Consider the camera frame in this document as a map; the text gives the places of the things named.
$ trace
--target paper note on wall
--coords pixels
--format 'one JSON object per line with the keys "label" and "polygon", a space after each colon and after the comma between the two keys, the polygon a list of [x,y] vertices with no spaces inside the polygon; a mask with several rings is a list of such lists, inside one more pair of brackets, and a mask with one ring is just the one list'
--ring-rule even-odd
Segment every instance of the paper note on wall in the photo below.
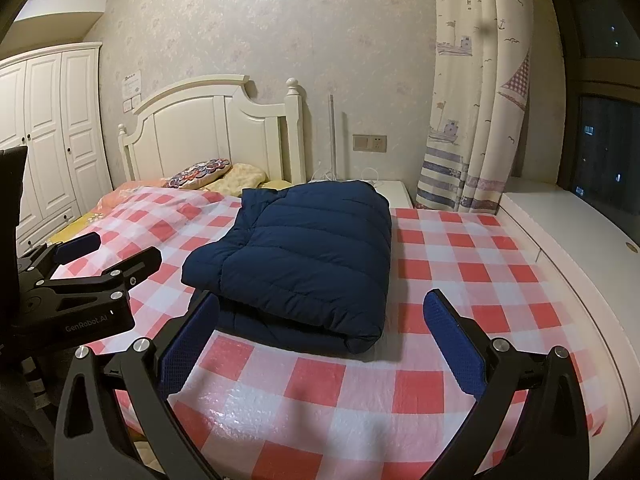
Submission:
{"label": "paper note on wall", "polygon": [[142,93],[142,72],[138,70],[122,80],[122,99],[131,99],[140,93]]}

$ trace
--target curtain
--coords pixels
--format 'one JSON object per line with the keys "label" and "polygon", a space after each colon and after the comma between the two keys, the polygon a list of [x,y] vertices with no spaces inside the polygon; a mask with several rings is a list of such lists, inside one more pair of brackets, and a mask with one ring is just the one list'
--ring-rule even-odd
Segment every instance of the curtain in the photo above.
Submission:
{"label": "curtain", "polygon": [[436,0],[436,70],[418,207],[495,213],[529,92],[532,0]]}

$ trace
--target red and white checkered sheet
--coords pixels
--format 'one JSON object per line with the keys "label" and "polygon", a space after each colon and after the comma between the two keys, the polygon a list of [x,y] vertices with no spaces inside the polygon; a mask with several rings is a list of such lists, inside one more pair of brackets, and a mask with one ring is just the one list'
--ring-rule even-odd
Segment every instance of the red and white checkered sheet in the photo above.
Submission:
{"label": "red and white checkered sheet", "polygon": [[[195,248],[233,225],[240,200],[210,192],[143,188],[87,230],[96,253],[56,276],[89,276],[149,246],[162,267],[130,292],[136,326],[95,342],[124,350],[181,316],[192,289],[180,268]],[[410,480],[436,460],[474,400],[458,387],[422,319],[422,300],[440,288],[462,316],[519,350],[554,345],[578,364],[590,434],[607,407],[589,349],[532,257],[488,215],[392,210],[392,270],[383,337],[354,358],[270,348],[214,332],[183,390],[170,396],[179,420],[222,474],[257,480]],[[519,392],[483,463],[497,463],[522,410]],[[139,428],[129,399],[126,420]]]}

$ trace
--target dark blue quilted jacket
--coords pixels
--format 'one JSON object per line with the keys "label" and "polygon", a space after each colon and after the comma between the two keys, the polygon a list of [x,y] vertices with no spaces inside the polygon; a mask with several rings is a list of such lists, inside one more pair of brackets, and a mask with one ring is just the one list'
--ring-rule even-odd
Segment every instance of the dark blue quilted jacket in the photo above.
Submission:
{"label": "dark blue quilted jacket", "polygon": [[235,225],[182,281],[220,298],[219,329],[298,351],[363,352],[382,335],[388,202],[365,182],[245,189]]}

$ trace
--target silver bolt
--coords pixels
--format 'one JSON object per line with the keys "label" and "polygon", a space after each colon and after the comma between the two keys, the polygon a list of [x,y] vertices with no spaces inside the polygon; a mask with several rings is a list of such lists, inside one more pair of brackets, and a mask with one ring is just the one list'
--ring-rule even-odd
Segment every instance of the silver bolt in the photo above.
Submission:
{"label": "silver bolt", "polygon": [[569,357],[569,351],[563,346],[556,346],[554,349],[556,355],[561,359],[567,359]]}
{"label": "silver bolt", "polygon": [[76,349],[76,357],[78,359],[84,359],[85,357],[87,357],[89,355],[89,347],[88,346],[79,346]]}
{"label": "silver bolt", "polygon": [[147,348],[149,348],[150,342],[146,337],[141,337],[140,339],[136,339],[133,342],[133,349],[136,352],[144,352]]}
{"label": "silver bolt", "polygon": [[511,345],[509,344],[509,342],[506,339],[502,339],[502,338],[498,338],[494,341],[494,348],[498,351],[498,352],[507,352],[509,350],[509,348],[511,348]]}

